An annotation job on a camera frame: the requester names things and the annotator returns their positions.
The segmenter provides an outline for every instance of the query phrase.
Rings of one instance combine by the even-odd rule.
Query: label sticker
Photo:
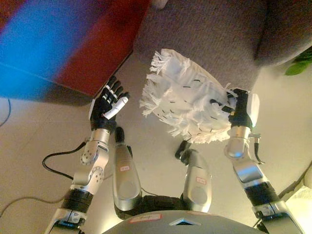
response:
[[[129,222],[130,223],[148,222],[148,221],[155,221],[159,219],[161,219],[161,214],[148,214],[148,215],[142,215],[139,217],[134,217]]]
[[[206,184],[206,179],[200,178],[200,177],[196,177],[196,182],[200,183],[200,184]]]
[[[130,170],[129,166],[123,166],[123,167],[120,168],[121,172],[124,172],[124,171],[127,171],[127,170]]]
[[[210,215],[208,213],[200,212],[200,211],[187,211],[186,213],[189,213],[191,215]]]

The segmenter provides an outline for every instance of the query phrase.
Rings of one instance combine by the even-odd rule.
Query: robot finger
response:
[[[106,112],[103,116],[107,119],[110,119],[113,116],[115,116],[128,102],[129,98],[130,98],[130,95],[128,92],[119,95],[117,102],[113,105],[113,108],[110,111]]]
[[[106,83],[106,85],[105,85],[105,87],[102,90],[101,95],[100,95],[103,99],[107,99],[107,97],[110,93],[110,89],[111,89],[111,87],[115,81],[116,81],[116,77],[112,76],[109,79],[109,81]]]
[[[123,90],[123,87],[120,86],[120,87],[116,90],[116,92],[114,93],[114,103],[116,103],[116,102],[118,101],[118,98],[119,98],[120,93],[122,92],[122,90]]]
[[[106,87],[108,90],[110,90],[111,87],[112,87],[112,85],[115,83],[116,80],[117,80],[117,78],[116,78],[115,76],[112,76],[112,77],[109,79],[109,81],[107,82],[107,84],[106,84],[105,87]]]
[[[116,89],[121,85],[121,82],[120,81],[116,81],[115,84],[113,85],[113,87],[111,88],[110,90],[110,93],[107,97],[107,101],[108,103],[112,103],[115,101],[116,99],[116,96],[115,96],[115,91]]]

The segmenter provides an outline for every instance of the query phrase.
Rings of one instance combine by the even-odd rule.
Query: humanoid robot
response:
[[[234,89],[235,109],[229,112],[230,139],[224,153],[232,162],[234,172],[253,205],[255,216],[261,219],[258,230],[224,217],[207,214],[211,204],[211,175],[205,159],[199,152],[182,142],[176,157],[188,165],[184,191],[180,198],[167,196],[142,196],[131,147],[124,143],[122,128],[116,127],[116,114],[129,99],[120,81],[112,77],[100,95],[92,102],[89,119],[91,137],[80,157],[81,168],[60,208],[57,209],[45,234],[82,234],[80,227],[87,219],[87,211],[104,179],[108,162],[108,140],[116,130],[116,156],[113,173],[113,198],[119,218],[125,219],[106,234],[119,233],[194,233],[194,234],[303,234],[295,218],[275,193],[269,180],[261,171],[261,161],[252,160],[249,153],[250,138],[255,139],[255,149],[260,135],[253,134],[259,99],[257,95]]]

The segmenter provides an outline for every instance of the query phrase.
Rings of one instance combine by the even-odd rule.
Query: red cabinet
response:
[[[1,73],[15,69],[22,78],[31,74],[94,96],[130,54],[148,6],[149,0],[1,1]]]

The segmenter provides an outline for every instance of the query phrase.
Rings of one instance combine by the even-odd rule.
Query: white cloth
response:
[[[170,49],[155,52],[140,101],[143,114],[153,112],[160,121],[171,125],[173,136],[181,134],[190,143],[209,143],[228,139],[229,113],[227,92],[207,71]],[[210,104],[214,99],[222,105]]]

